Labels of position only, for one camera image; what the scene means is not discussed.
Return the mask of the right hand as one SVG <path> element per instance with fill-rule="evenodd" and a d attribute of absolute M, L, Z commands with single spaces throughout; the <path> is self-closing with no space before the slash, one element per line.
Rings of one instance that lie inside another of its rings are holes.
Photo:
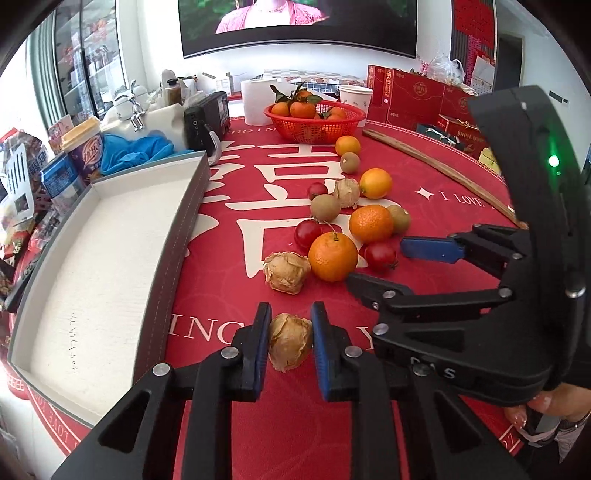
<path fill-rule="evenodd" d="M 505 408 L 504 413 L 512 425 L 524 428 L 528 420 L 527 407 L 543 415 L 578 422 L 591 410 L 591 391 L 562 383 L 552 391 L 541 391 L 526 405 Z"/>

